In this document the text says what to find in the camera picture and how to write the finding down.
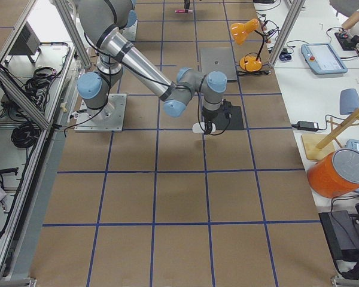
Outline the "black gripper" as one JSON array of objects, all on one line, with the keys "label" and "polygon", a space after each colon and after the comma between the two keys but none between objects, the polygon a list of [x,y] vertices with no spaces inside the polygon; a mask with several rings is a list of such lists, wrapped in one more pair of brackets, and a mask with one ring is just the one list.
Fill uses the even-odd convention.
[{"label": "black gripper", "polygon": [[202,116],[205,122],[205,133],[212,133],[213,132],[213,121],[218,116],[218,111],[211,111],[206,109],[205,107],[202,108]]}]

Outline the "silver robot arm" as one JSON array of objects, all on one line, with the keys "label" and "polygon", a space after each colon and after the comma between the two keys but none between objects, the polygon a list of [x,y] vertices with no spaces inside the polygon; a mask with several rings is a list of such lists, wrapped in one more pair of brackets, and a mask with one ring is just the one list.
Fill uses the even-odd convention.
[{"label": "silver robot arm", "polygon": [[194,124],[193,132],[217,135],[214,119],[227,111],[223,102],[226,75],[181,68],[177,80],[169,80],[122,34],[137,20],[135,5],[135,1],[79,1],[77,9],[85,35],[104,59],[127,68],[157,95],[171,117],[179,117],[194,94],[202,93],[203,105],[197,113],[203,120]]}]

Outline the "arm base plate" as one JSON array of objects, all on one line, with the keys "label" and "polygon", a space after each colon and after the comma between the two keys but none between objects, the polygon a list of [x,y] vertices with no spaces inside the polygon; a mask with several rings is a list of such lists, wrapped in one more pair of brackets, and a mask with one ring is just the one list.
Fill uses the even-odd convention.
[{"label": "arm base plate", "polygon": [[127,94],[113,94],[108,96],[107,105],[98,114],[97,111],[87,109],[81,101],[81,109],[85,112],[77,115],[76,132],[121,132],[123,130],[124,114]]}]

